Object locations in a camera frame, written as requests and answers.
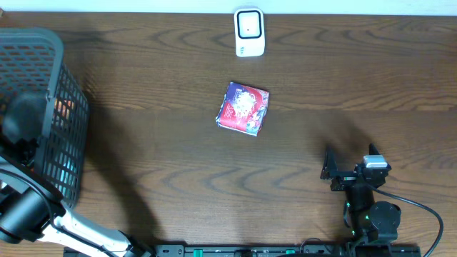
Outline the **purple red noodle packet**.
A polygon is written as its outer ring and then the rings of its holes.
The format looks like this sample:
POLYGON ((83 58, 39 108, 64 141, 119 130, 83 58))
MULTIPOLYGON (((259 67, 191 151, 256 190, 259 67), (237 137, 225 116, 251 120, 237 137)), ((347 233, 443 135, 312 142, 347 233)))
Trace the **purple red noodle packet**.
POLYGON ((225 129, 258 136, 268 111, 270 93, 262 89, 230 82, 216 124, 225 129))

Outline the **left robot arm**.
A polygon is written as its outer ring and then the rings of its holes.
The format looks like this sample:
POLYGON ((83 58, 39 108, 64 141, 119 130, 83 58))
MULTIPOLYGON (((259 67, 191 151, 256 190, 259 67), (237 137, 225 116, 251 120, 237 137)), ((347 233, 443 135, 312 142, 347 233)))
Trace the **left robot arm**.
MULTIPOLYGON (((48 101, 36 93, 17 96, 7 107, 7 132, 19 138, 38 136, 38 125, 44 125, 48 101)), ((113 164, 109 143, 91 134, 90 157, 113 164)), ((1 199, 1 240, 7 243, 43 241, 72 248, 87 256, 156 256, 153 248, 122 231, 105 228, 77 214, 50 182, 10 158, 1 155, 1 181, 14 190, 1 199)))

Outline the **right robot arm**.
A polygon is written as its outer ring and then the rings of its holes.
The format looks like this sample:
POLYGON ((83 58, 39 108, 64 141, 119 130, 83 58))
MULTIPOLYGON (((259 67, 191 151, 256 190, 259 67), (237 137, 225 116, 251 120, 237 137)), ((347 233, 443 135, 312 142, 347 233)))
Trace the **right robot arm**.
POLYGON ((392 256, 391 242, 398 238, 400 208, 387 201, 375 201, 373 192, 386 182, 391 166, 370 144, 368 154, 352 171, 338 169, 331 148, 326 149, 320 179, 330 180, 332 191, 343 191, 343 218, 353 231, 345 244, 347 256, 392 256))

